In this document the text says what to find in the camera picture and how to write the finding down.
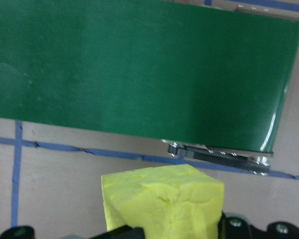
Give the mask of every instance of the floor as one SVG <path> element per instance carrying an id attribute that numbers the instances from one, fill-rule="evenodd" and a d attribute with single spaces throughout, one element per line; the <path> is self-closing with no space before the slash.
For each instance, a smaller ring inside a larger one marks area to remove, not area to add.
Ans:
<path id="1" fill-rule="evenodd" d="M 184 2 L 299 18 L 299 0 Z M 106 230 L 101 175 L 184 162 L 225 183 L 225 212 L 260 229 L 278 220 L 299 227 L 299 52 L 269 176 L 173 158 L 166 149 L 154 139 L 0 119 L 0 233 L 27 224 L 38 239 L 95 236 Z"/>

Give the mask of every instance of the yellow foam block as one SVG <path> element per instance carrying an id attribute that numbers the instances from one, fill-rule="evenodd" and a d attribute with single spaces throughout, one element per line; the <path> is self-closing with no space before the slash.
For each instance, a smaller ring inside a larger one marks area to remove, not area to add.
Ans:
<path id="1" fill-rule="evenodd" d="M 142 227 L 146 239 L 217 239 L 224 184 L 183 164 L 102 176 L 107 229 Z"/>

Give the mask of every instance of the screw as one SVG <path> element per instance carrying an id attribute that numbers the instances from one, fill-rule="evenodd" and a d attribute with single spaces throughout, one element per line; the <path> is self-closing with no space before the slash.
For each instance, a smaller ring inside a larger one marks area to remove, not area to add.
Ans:
<path id="1" fill-rule="evenodd" d="M 289 232 L 288 227 L 284 224 L 277 224 L 276 225 L 276 230 L 279 233 L 283 233 L 283 234 L 288 234 L 288 232 Z"/>
<path id="2" fill-rule="evenodd" d="M 232 218 L 230 219 L 229 223 L 234 227 L 241 227 L 243 222 L 239 218 Z"/>

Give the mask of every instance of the gray floor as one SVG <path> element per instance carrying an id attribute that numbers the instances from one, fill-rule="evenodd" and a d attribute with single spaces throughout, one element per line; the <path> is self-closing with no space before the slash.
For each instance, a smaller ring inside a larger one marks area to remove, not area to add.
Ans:
<path id="1" fill-rule="evenodd" d="M 186 2 L 201 4 L 204 1 Z M 260 11 L 268 9 L 271 13 L 299 17 L 298 12 L 227 0 L 212 1 L 212 6 L 229 10 L 234 10 L 239 4 L 249 9 L 256 7 Z M 15 130 L 15 121 L 0 119 L 0 138 L 15 139 Z M 23 140 L 27 141 L 170 157 L 166 153 L 166 145 L 154 139 L 29 122 L 22 123 L 21 133 Z M 15 149 L 16 146 L 9 140 L 0 143 L 0 233 L 11 223 Z M 29 146 L 21 149 L 16 219 L 20 225 L 34 226 L 38 239 L 56 239 L 69 234 L 88 238 L 104 232 L 101 175 L 163 165 L 115 155 L 111 157 L 109 154 L 96 156 Z M 274 151 L 275 156 L 271 160 L 273 170 L 299 175 L 299 51 Z M 245 215 L 261 229 L 278 220 L 299 226 L 299 180 L 204 168 L 201 171 L 225 183 L 225 212 Z"/>

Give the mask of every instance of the blue tape line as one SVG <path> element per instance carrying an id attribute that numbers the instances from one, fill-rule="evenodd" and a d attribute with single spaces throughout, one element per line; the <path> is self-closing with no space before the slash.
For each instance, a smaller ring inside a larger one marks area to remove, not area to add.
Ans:
<path id="1" fill-rule="evenodd" d="M 207 6 L 211 6 L 211 2 L 212 2 L 212 0 L 205 0 L 205 5 L 207 5 Z"/>
<path id="2" fill-rule="evenodd" d="M 22 122 L 15 122 L 14 163 L 12 174 L 11 227 L 18 224 L 19 182 L 22 151 Z"/>
<path id="3" fill-rule="evenodd" d="M 242 2 L 247 4 L 254 4 L 259 6 L 267 6 L 282 10 L 288 11 L 296 11 L 299 12 L 299 4 L 284 2 L 284 1 L 276 1 L 276 0 L 229 0 L 235 2 Z"/>
<path id="4" fill-rule="evenodd" d="M 131 160 L 141 160 L 147 162 L 156 162 L 156 163 L 165 163 L 165 164 L 190 164 L 196 168 L 204 168 L 211 170 L 219 170 L 226 172 L 235 172 L 235 173 L 244 173 L 244 174 L 254 174 L 251 171 L 243 170 L 239 168 L 229 167 L 220 164 L 208 163 L 204 161 L 191 161 L 185 160 L 183 157 L 179 158 L 168 158 L 168 157 L 158 157 L 137 153 L 126 153 L 112 150 L 103 150 L 103 149 L 88 149 L 88 148 L 79 148 L 73 147 L 64 144 L 56 144 L 56 143 L 44 143 L 44 142 L 32 142 L 32 141 L 22 141 L 22 145 L 26 147 L 41 147 L 50 150 L 58 150 L 58 151 L 67 151 L 67 152 L 85 152 L 90 153 L 97 156 L 105 156 L 105 157 L 114 157 L 114 158 L 123 158 L 123 159 L 131 159 Z M 271 171 L 268 175 L 269 177 L 279 177 L 279 178 L 287 178 L 287 179 L 296 179 L 299 180 L 299 176 L 287 174 L 280 171 Z"/>
<path id="5" fill-rule="evenodd" d="M 0 144 L 14 145 L 15 140 L 13 138 L 1 138 L 0 137 Z"/>

